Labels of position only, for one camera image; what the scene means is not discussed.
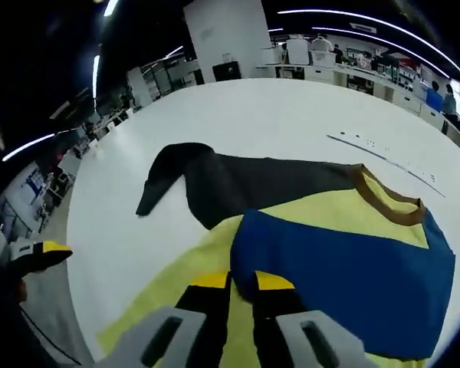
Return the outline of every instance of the pillar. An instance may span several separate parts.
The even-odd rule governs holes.
[[[128,84],[131,87],[135,103],[141,107],[150,105],[153,100],[148,91],[148,86],[143,79],[143,74],[139,67],[135,67],[127,72]]]
[[[261,0],[195,0],[184,15],[205,83],[215,81],[213,67],[229,58],[242,78],[267,77],[270,70],[256,69],[261,49],[271,47]]]

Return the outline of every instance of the gray gripper part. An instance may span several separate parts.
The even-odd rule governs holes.
[[[318,350],[337,368],[374,368],[360,339],[319,310],[276,317],[294,368],[320,368]],[[307,336],[307,332],[316,338]]]
[[[95,367],[151,367],[155,365],[158,358],[162,358],[160,368],[184,367],[205,319],[206,315],[203,313],[162,307],[123,333],[113,352],[96,363]],[[166,338],[170,338],[171,332],[167,330],[173,333],[174,329],[172,339],[160,346],[159,337],[165,332]],[[153,362],[144,365],[142,357],[147,355],[147,351],[152,356],[150,360]]]

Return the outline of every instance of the cable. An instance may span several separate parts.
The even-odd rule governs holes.
[[[27,317],[27,319],[29,320],[29,322],[31,322],[31,324],[36,328],[36,330],[39,331],[39,333],[42,335],[42,337],[44,337],[56,350],[58,350],[60,353],[62,353],[63,355],[65,355],[69,360],[71,360],[72,362],[74,362],[75,364],[81,366],[82,364],[74,359],[73,357],[71,357],[70,355],[68,355],[67,353],[65,353],[58,345],[56,345],[53,341],[51,341],[51,339],[49,337],[46,336],[46,334],[41,331],[41,328],[38,327],[37,324],[34,323],[34,321],[29,317],[29,315],[27,313],[25,313],[25,310],[24,308],[22,308],[22,306],[20,306],[21,308],[21,311],[22,313]]]

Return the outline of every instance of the floor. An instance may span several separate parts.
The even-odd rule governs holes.
[[[60,206],[54,210],[43,232],[37,235],[38,240],[54,240],[60,244],[67,244],[67,217],[71,192],[72,189],[69,190]],[[82,365],[93,363],[94,360],[84,341],[73,309],[66,262],[44,272],[27,275],[25,283],[28,300],[22,304],[22,307],[31,319],[50,340]],[[56,361],[72,363],[52,347],[32,325],[31,329]]]

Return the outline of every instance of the window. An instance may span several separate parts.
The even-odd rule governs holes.
[[[460,115],[460,82],[452,79],[450,81],[450,85],[453,88],[453,97],[455,98],[455,102],[457,104],[457,114]]]

